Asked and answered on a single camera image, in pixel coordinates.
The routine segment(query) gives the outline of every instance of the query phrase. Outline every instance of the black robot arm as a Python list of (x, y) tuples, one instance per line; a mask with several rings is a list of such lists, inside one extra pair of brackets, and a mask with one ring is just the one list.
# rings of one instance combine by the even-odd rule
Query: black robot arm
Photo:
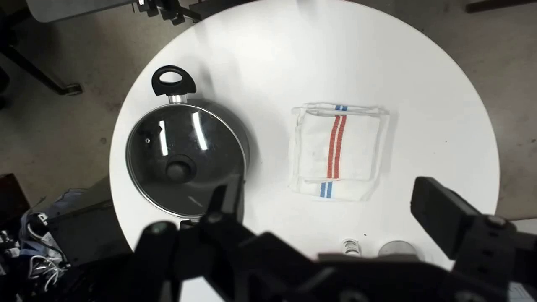
[(180, 0), (135, 0), (140, 12), (148, 13), (148, 17), (162, 15), (174, 25), (184, 23), (185, 15), (195, 22), (200, 22), (210, 15), (215, 15), (226, 8), (247, 3), (251, 0), (199, 0), (187, 7)]
[(434, 178), (417, 178), (412, 213), (455, 260), (452, 272), (393, 257), (313, 262), (273, 233), (254, 235), (214, 208), (199, 223), (153, 223), (132, 262), (127, 300), (179, 300), (182, 282), (205, 277), (226, 300), (368, 302), (507, 300), (509, 282), (537, 285), (537, 238), (481, 215)]

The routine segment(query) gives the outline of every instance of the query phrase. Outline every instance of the chair leg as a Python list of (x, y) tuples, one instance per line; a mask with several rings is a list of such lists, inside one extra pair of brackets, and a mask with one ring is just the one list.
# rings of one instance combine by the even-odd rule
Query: chair leg
[(39, 79), (43, 84), (46, 84), (49, 89), (61, 95), (78, 95), (83, 94), (83, 87), (80, 84), (71, 84), (71, 85), (61, 85), (54, 82), (51, 77), (48, 77), (41, 69), (38, 69), (31, 60), (22, 57), (16, 48), (12, 47), (2, 47), (0, 52), (14, 60), (21, 69), (28, 70), (33, 74), (36, 79)]
[(496, 10), (504, 7), (524, 5), (536, 0), (482, 0), (482, 1), (471, 1), (465, 5), (467, 13), (477, 13), (486, 10)]

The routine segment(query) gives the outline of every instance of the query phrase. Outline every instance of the red stripe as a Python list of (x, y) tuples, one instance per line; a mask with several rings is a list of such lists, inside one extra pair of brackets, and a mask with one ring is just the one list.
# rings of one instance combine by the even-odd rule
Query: red stripe
[(335, 121), (335, 126), (333, 126), (333, 132), (331, 132), (331, 144), (330, 144), (330, 166), (328, 166), (328, 178), (333, 178), (333, 164), (335, 164), (335, 152), (336, 152), (336, 132), (338, 132), (338, 127), (340, 127), (340, 121), (341, 121), (341, 116), (336, 116), (336, 121)]
[(343, 132), (346, 129), (346, 122), (348, 122), (348, 117), (343, 116), (341, 117), (341, 124), (340, 124), (340, 132), (338, 132), (338, 139), (336, 139), (336, 163), (335, 163), (335, 178), (340, 178), (340, 158), (341, 158), (341, 144), (343, 144)]

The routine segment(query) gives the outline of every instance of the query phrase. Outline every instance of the dish towel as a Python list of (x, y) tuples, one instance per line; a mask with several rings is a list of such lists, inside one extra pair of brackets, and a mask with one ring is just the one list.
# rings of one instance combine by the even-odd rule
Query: dish towel
[(314, 102), (298, 109), (293, 188), (331, 199), (370, 199), (380, 178), (390, 112)]

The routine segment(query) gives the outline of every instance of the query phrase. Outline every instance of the blue stripe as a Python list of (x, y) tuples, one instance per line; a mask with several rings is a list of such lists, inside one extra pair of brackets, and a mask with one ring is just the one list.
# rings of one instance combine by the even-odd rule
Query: blue stripe
[(321, 183), (321, 196), (325, 196), (326, 183)]
[(330, 183), (328, 198), (333, 198), (333, 181)]

